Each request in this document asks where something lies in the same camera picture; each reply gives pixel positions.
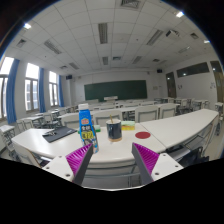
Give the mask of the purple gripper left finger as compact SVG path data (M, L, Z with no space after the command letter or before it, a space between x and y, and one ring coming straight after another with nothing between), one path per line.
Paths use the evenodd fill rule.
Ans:
M93 144L85 145L66 156L66 160L73 172L73 182L81 185L88 167L89 161L93 155Z

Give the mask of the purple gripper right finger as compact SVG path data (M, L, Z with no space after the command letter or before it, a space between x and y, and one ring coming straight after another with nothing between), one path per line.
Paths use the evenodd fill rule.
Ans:
M147 185L153 182L152 171L158 161L159 155L137 143L132 144L132 154L140 171L141 183Z

